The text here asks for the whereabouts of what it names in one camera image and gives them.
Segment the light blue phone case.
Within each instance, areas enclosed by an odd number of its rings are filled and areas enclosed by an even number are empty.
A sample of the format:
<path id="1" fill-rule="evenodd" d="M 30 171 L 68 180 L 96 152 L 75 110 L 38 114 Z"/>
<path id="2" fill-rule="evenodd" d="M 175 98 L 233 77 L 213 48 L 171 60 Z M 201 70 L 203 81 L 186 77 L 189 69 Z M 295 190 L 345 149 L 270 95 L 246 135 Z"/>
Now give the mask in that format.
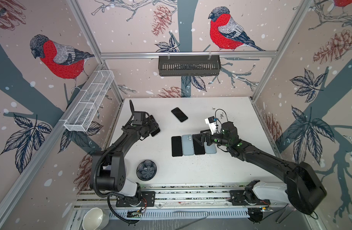
<path id="1" fill-rule="evenodd" d="M 194 145 L 193 139 L 191 135 L 183 135 L 181 136 L 182 140 L 182 151 L 184 156 L 192 156 L 194 155 Z"/>
<path id="2" fill-rule="evenodd" d="M 216 154 L 217 148 L 215 144 L 211 144 L 210 146 L 207 143 L 204 143 L 204 150 L 206 154 Z"/>

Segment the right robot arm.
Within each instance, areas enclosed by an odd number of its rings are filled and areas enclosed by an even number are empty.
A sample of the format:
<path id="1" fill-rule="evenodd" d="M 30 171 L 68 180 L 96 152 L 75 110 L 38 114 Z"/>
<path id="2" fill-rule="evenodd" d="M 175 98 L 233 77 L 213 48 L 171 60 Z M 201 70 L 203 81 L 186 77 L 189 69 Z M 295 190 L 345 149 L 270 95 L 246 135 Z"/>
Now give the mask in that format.
<path id="1" fill-rule="evenodd" d="M 271 173 L 286 184 L 285 194 L 273 200 L 290 203 L 296 210 L 310 215 L 326 197 L 327 191 L 313 168 L 305 163 L 289 162 L 270 155 L 251 143 L 242 140 L 233 122 L 222 124 L 220 133 L 204 131 L 192 135 L 200 145 L 225 146 L 232 157 L 254 164 Z"/>

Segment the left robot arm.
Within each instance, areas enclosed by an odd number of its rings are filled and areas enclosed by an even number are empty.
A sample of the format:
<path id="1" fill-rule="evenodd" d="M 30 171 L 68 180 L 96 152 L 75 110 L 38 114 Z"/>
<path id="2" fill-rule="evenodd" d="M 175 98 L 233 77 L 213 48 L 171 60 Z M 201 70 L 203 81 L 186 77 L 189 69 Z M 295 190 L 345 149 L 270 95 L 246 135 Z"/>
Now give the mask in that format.
<path id="1" fill-rule="evenodd" d="M 127 179 L 125 156 L 139 140 L 144 140 L 159 129 L 152 115 L 133 112 L 129 121 L 121 128 L 122 135 L 104 151 L 92 155 L 90 188 L 99 197 L 112 195 L 136 197 L 140 186 Z"/>

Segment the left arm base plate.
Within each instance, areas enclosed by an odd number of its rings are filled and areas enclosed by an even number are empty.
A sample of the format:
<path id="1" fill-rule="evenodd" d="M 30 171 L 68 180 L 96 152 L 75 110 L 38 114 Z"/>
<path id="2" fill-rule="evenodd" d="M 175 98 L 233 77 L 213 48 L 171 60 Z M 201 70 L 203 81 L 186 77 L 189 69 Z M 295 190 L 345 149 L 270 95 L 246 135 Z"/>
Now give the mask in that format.
<path id="1" fill-rule="evenodd" d="M 135 196 L 119 197 L 116 202 L 117 208 L 145 208 L 155 205 L 155 192 L 143 191 Z"/>

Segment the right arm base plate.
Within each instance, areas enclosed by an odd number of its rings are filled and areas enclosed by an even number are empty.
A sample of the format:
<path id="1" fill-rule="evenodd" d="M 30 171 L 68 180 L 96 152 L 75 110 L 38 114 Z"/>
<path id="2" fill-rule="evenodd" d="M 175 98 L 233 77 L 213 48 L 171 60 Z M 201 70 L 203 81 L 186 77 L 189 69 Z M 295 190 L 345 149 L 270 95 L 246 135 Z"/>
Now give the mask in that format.
<path id="1" fill-rule="evenodd" d="M 270 206 L 270 200 L 258 199 L 252 192 L 245 190 L 231 190 L 229 202 L 233 206 Z"/>

